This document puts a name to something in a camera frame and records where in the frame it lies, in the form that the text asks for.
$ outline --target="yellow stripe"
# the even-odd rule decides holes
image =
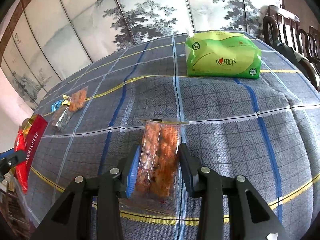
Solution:
[[[42,179],[43,181],[45,181],[46,183],[48,183],[50,186],[52,187],[56,187],[56,189],[60,192],[63,192],[65,189],[60,187],[60,186],[57,186],[53,181],[47,179],[45,176],[43,176],[42,174],[40,174],[38,171],[36,171],[33,167],[31,167],[31,170],[40,178]]]
[[[48,183],[50,186],[55,187],[60,192],[63,192],[65,189],[63,187],[57,186],[55,183],[53,183],[51,180],[44,177],[42,174],[40,174],[38,171],[36,171],[34,168],[31,167],[31,170],[40,177],[43,181]],[[306,191],[308,188],[312,186],[312,184],[316,183],[320,180],[320,173],[316,175],[313,179],[309,180],[305,184],[303,184],[301,187],[297,188],[293,192],[285,195],[284,197],[280,198],[280,204],[285,204],[294,198],[296,198],[298,195]],[[275,209],[278,206],[278,200],[272,201],[268,204],[271,209]],[[152,224],[160,224],[160,225],[175,225],[177,222],[177,217],[175,216],[154,216],[154,215],[145,215],[145,214],[139,214],[135,212],[128,212],[125,210],[120,210],[120,215],[123,218],[127,218],[134,221],[140,221],[145,223],[152,223]],[[223,222],[228,223],[229,222],[229,215],[223,216]],[[187,226],[198,226],[199,224],[199,218],[186,218],[185,221]]]
[[[172,45],[172,44],[168,44],[168,45],[163,45],[163,46],[154,47],[154,48],[151,48],[151,49],[141,50],[141,51],[138,51],[138,52],[135,52],[135,53],[132,53],[132,54],[123,56],[123,57],[119,58],[119,60],[120,60],[120,59],[123,59],[123,58],[126,58],[126,57],[131,57],[131,56],[133,56],[133,55],[142,53],[142,52],[147,51],[147,50],[159,49],[159,48],[163,48],[163,47],[167,47],[167,46],[171,46],[171,45]],[[97,67],[91,69],[90,71],[83,73],[81,76],[78,76],[78,77],[74,78],[73,80],[70,80],[69,82],[67,82],[67,84],[69,84],[70,82],[72,82],[72,81],[74,81],[74,80],[76,80],[76,79],[78,79],[78,78],[81,78],[82,76],[84,76],[85,74],[88,74],[89,72],[91,72],[91,71],[93,71],[93,70],[96,70],[96,69],[98,69],[98,68],[100,68],[100,67],[103,67],[103,66],[106,66],[106,65],[108,65],[108,64],[111,64],[111,63],[113,63],[113,62],[116,62],[117,60],[118,60],[118,59],[115,59],[115,60],[112,60],[112,61],[110,61],[110,62],[108,62],[108,63],[105,63],[105,64],[102,64],[102,65],[100,65],[100,66],[97,66]]]
[[[299,70],[277,70],[277,69],[273,69],[273,70],[267,70],[267,69],[262,69],[260,70],[260,72],[283,72],[283,73],[300,73]],[[103,92],[101,94],[98,94],[98,95],[95,95],[94,97],[90,97],[90,98],[87,98],[86,101],[90,100],[91,98],[95,99],[95,98],[99,98],[99,97],[103,97],[107,94],[110,94],[111,92],[114,92],[116,90],[118,90],[119,88],[122,88],[124,85],[127,85],[129,83],[132,83],[132,82],[135,82],[139,79],[143,79],[143,78],[148,78],[148,77],[173,77],[173,76],[170,76],[170,75],[145,75],[145,76],[140,76],[140,77],[135,77],[135,78],[131,78],[129,80],[127,80],[126,82],[124,83],[121,83],[117,86],[115,86],[114,88],[111,88],[110,90],[106,91],[106,92]],[[187,77],[187,78],[202,78],[201,76],[200,77],[191,77],[191,76],[179,76],[179,77]],[[50,113],[47,113],[47,114],[44,114],[43,116],[47,116],[49,114],[52,114],[53,112],[50,112]]]
[[[260,70],[260,72],[283,72],[283,73],[301,73],[301,71],[299,70],[278,70],[278,69],[272,69],[272,70],[268,70],[268,69],[262,69]]]

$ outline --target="brand logo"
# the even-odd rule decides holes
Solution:
[[[198,42],[195,42],[193,45],[192,45],[192,48],[193,50],[198,50],[200,49],[200,44]]]
[[[249,74],[252,76],[254,76],[256,73],[257,73],[257,69],[255,69],[255,68],[252,68],[249,70]]]
[[[218,58],[217,59],[217,64],[219,65],[231,65],[233,66],[234,63],[236,63],[236,61],[234,59],[231,58]]]
[[[35,145],[35,142],[36,142],[36,139],[38,138],[38,133],[36,132],[32,141],[31,141],[31,144],[30,144],[30,147],[28,149],[28,152],[27,152],[27,156],[26,156],[26,160],[28,161],[29,160],[29,157],[30,157],[30,154],[31,154],[31,151],[32,151],[32,148],[34,147]]]

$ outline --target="candy wrapper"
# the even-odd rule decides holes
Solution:
[[[25,147],[24,147],[24,137],[23,137],[23,133],[22,130],[20,130],[18,132],[17,135],[17,144],[14,148],[14,151],[18,151],[18,150],[23,150],[25,151]],[[15,171],[15,176],[18,179],[18,182],[21,185],[22,191],[24,194],[27,193],[28,191],[28,179],[27,179],[27,166],[26,166],[26,161],[18,164],[16,166],[16,171]]]
[[[71,97],[70,96],[67,96],[67,95],[63,95],[63,99],[64,101],[61,103],[62,105],[67,105],[67,106],[70,106],[70,103],[71,103]]]
[[[57,111],[59,107],[61,106],[63,100],[55,101],[51,106],[51,112]]]
[[[175,215],[180,123],[157,120],[145,125],[132,199],[120,203],[130,211]]]
[[[60,108],[53,114],[51,125],[57,130],[62,131],[68,124],[71,117],[72,112],[69,110],[69,107],[67,105],[60,106]]]
[[[88,91],[88,87],[85,87],[79,90],[78,92],[72,94],[70,107],[69,107],[71,112],[75,112],[83,108],[84,103],[87,99],[87,91]]]

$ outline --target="gold candy wrapper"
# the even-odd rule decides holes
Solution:
[[[71,103],[71,97],[67,95],[63,95],[64,101],[61,103],[61,105],[70,106]]]
[[[36,114],[31,116],[31,118],[28,120],[27,124],[25,125],[25,127],[22,127],[22,134],[23,134],[23,138],[26,139],[27,138],[27,135],[30,131],[30,128],[33,124],[33,122],[35,121],[36,119]]]

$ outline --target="plaid tablecloth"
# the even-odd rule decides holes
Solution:
[[[153,116],[189,120],[182,141],[191,154],[220,175],[246,176],[290,239],[300,239],[320,210],[320,95],[288,60],[247,36],[262,50],[258,80],[187,77],[187,36],[179,34],[116,52],[49,91],[36,109],[48,121],[63,94],[88,86],[91,99],[63,132],[49,125],[41,139],[28,193],[20,195],[34,224],[75,176],[95,177],[116,166],[141,141],[140,118]],[[122,211],[126,240],[195,239],[200,200],[188,196],[179,176],[176,216]]]

